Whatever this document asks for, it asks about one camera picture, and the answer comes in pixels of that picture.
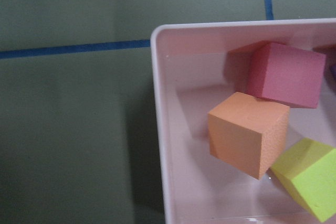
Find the orange foam block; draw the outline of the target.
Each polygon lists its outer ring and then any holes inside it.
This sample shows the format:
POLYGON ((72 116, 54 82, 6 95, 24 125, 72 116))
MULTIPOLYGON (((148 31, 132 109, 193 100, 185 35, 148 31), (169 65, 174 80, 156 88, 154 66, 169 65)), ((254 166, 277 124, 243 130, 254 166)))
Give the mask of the orange foam block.
POLYGON ((207 116, 210 153, 261 179, 286 146, 290 107, 235 92, 207 116))

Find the red foam block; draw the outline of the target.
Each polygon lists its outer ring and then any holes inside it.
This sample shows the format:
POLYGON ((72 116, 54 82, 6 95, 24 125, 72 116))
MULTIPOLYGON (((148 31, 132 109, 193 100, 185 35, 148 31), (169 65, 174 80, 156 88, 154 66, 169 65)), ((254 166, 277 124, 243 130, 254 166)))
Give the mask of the red foam block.
POLYGON ((269 43, 251 56, 246 93, 292 108, 315 109, 325 62, 325 54, 269 43))

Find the yellow foam block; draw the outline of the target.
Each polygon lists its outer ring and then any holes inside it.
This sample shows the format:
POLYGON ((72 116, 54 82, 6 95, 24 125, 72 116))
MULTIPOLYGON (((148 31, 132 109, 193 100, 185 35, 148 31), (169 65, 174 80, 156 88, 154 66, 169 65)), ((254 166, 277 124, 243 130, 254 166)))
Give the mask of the yellow foam block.
POLYGON ((288 194, 320 222, 335 215, 335 148, 303 138, 274 162, 271 171, 288 194))

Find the pink plastic bin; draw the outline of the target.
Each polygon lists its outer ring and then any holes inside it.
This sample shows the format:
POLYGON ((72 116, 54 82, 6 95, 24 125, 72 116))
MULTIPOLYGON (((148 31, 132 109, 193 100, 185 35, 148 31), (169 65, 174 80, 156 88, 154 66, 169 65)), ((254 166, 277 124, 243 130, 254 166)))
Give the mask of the pink plastic bin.
POLYGON ((268 173, 254 179, 209 153, 207 113, 246 89, 249 56, 277 42, 335 63, 335 19, 162 25, 151 35, 167 223, 316 223, 268 173))

